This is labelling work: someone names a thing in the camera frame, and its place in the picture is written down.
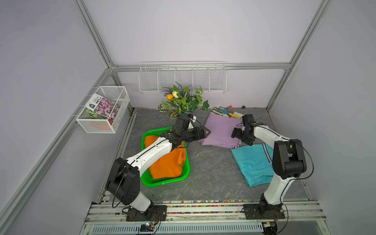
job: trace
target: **orange cloth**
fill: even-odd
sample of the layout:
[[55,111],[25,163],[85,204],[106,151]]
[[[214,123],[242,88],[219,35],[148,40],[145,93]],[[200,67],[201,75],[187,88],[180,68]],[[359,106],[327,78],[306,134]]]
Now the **orange cloth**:
[[[149,135],[145,137],[145,148],[149,147],[158,139],[158,136]],[[176,178],[182,174],[186,159],[185,149],[174,149],[170,153],[159,158],[149,167],[153,179],[163,177]]]

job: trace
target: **yellow handle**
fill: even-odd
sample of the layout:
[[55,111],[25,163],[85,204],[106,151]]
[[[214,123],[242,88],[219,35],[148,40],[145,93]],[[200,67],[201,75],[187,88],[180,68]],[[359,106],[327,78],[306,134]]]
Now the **yellow handle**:
[[235,114],[232,114],[232,113],[229,113],[229,115],[234,117],[234,118],[240,118],[239,116],[236,116]]

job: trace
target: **white wall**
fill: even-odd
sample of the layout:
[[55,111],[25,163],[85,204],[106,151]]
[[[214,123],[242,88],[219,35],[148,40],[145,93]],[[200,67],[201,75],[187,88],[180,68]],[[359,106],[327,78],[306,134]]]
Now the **white wall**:
[[0,210],[104,70],[71,1],[0,3]]
[[115,64],[288,62],[321,0],[86,0]]
[[79,234],[97,202],[129,117],[116,134],[87,134],[77,125],[8,235]]
[[335,234],[374,234],[376,2],[329,7],[271,111],[313,157],[307,179]]
[[[0,22],[1,210],[105,67],[72,1],[2,1]],[[8,234],[78,234],[126,120],[78,126]]]
[[[269,102],[284,70],[228,70],[227,91],[225,93],[203,94],[211,107],[254,107],[264,108]],[[143,94],[139,92],[138,72],[119,73],[119,78],[127,88],[133,107],[156,109],[161,100],[166,100],[163,93]]]

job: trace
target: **folded cloth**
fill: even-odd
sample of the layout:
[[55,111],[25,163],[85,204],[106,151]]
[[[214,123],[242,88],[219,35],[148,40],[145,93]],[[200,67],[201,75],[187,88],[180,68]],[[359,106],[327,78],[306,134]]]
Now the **folded cloth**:
[[[145,137],[145,148],[153,144],[159,136],[149,135]],[[159,158],[153,165],[149,167],[150,174],[153,179],[163,177],[176,178],[183,172],[183,166],[186,159],[186,149],[174,149],[163,157]]]
[[274,174],[271,165],[273,149],[269,145],[247,145],[231,149],[231,152],[250,187],[271,182]]
[[210,113],[205,122],[205,127],[211,131],[205,139],[199,140],[202,145],[214,145],[229,149],[237,148],[241,145],[241,140],[231,138],[234,128],[240,124],[239,118],[228,118],[214,113]]

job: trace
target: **purple cloth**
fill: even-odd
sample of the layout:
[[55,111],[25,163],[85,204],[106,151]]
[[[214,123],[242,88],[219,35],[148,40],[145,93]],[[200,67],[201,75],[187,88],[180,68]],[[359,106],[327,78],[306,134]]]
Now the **purple cloth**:
[[199,140],[202,145],[214,145],[229,149],[234,149],[241,145],[241,140],[231,138],[234,128],[240,124],[240,118],[228,118],[218,114],[210,113],[206,120],[205,127],[211,131],[211,134],[205,139]]

